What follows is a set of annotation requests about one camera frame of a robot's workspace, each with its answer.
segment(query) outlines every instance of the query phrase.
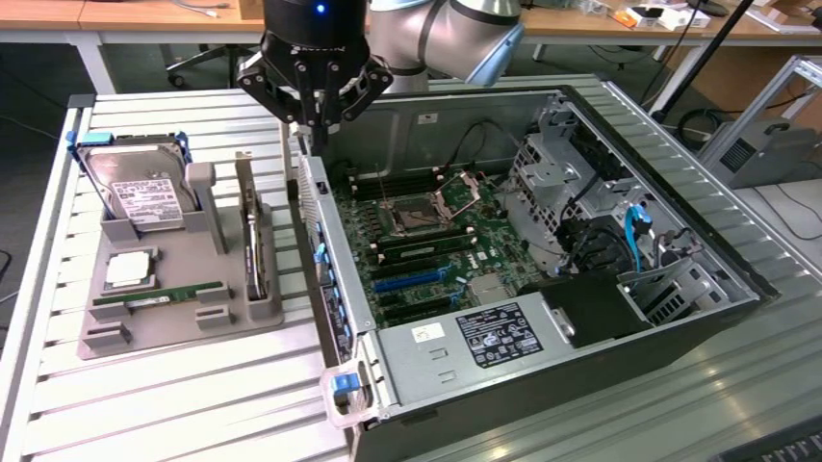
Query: hard drive label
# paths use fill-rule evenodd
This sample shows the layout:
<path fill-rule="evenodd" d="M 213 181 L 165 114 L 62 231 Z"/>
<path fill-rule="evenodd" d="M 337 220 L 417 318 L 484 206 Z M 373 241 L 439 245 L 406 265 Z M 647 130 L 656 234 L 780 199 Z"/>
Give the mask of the hard drive label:
<path fill-rule="evenodd" d="M 476 366 L 483 369 L 541 351 L 516 303 L 457 317 Z"/>
<path fill-rule="evenodd" d="M 112 188 L 133 224 L 182 219 L 180 202 L 169 179 L 124 181 L 112 183 Z"/>

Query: workbench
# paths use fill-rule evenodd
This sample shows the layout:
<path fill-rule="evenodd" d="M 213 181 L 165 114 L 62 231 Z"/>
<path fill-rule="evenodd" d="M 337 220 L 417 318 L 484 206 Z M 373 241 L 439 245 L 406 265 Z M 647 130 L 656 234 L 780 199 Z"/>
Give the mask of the workbench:
<path fill-rule="evenodd" d="M 236 8 L 217 10 L 218 18 L 186 11 L 169 0 L 121 3 L 85 0 L 0 0 L 0 41 L 70 43 L 100 94 L 116 93 L 116 86 L 100 50 L 109 43 L 258 43 L 261 20 L 240 19 Z M 60 14 L 60 20 L 40 20 Z M 613 19 L 584 15 L 577 10 L 523 10 L 525 38 L 535 44 L 533 58 L 541 59 L 547 45 L 673 45 L 680 32 L 661 27 L 631 30 Z M 691 46 L 652 109 L 659 109 L 704 48 L 719 31 L 723 18 L 712 18 L 704 29 L 691 29 L 681 41 Z M 749 17 L 731 31 L 725 46 L 817 46 L 819 35 L 780 35 Z"/>
<path fill-rule="evenodd" d="M 684 148 L 612 84 L 569 75 L 505 78 L 500 85 L 576 88 L 781 298 L 671 366 L 413 462 L 705 460 L 822 413 L 817 267 L 797 263 L 800 252 L 777 230 L 703 182 Z M 89 129 L 185 131 L 193 160 L 217 163 L 218 205 L 236 200 L 233 154 L 252 153 L 256 188 L 274 210 L 286 317 L 273 330 L 77 358 L 101 205 L 62 141 L 0 361 L 2 460 L 345 461 L 344 434 L 321 406 L 324 364 L 286 211 L 292 138 L 240 90 L 100 95 L 92 107 L 69 109 L 62 128 Z"/>

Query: circuit board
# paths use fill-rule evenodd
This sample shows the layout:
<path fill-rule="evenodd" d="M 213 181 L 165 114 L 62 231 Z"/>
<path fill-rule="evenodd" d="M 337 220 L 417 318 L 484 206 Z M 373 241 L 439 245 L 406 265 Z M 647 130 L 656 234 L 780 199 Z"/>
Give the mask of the circuit board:
<path fill-rule="evenodd" d="M 360 201 L 345 191 L 334 192 L 358 278 L 380 327 L 505 299 L 541 279 L 507 214 L 500 213 L 495 185 L 485 179 L 473 181 L 472 175 L 468 178 L 476 187 L 469 188 L 457 176 L 439 190 L 439 206 L 436 192 Z M 451 218 L 443 217 L 443 202 L 449 205 L 445 214 L 453 214 Z M 408 241 L 413 244 L 389 247 Z M 412 286 L 392 290 L 393 283 L 413 277 L 431 280 L 414 280 Z"/>

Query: metal slatted table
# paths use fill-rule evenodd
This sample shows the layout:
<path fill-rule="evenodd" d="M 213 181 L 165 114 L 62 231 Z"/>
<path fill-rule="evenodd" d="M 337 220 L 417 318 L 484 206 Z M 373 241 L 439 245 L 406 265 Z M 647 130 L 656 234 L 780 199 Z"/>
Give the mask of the metal slatted table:
<path fill-rule="evenodd" d="M 501 83 L 559 84 L 585 96 L 784 296 L 669 367 L 416 462 L 704 460 L 822 412 L 817 269 L 747 206 L 704 182 L 701 167 L 611 84 L 588 75 Z M 85 362 L 76 357 L 100 203 L 62 143 L 0 362 L 2 460 L 346 460 L 316 386 L 322 359 L 286 210 L 285 160 L 296 149 L 273 117 L 236 90 L 109 95 L 92 109 L 69 110 L 64 130 L 72 129 L 185 131 L 193 160 L 217 163 L 218 205 L 237 193 L 233 154 L 252 153 L 256 187 L 274 209 L 286 320 L 261 333 Z"/>

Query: motherboard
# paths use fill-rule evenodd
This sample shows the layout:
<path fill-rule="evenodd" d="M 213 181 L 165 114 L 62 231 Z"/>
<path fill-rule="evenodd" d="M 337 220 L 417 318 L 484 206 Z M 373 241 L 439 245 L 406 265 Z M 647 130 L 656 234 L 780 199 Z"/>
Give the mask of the motherboard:
<path fill-rule="evenodd" d="M 377 178 L 334 192 L 380 327 L 505 300 L 543 278 L 497 184 L 468 171 L 435 176 L 413 187 Z"/>

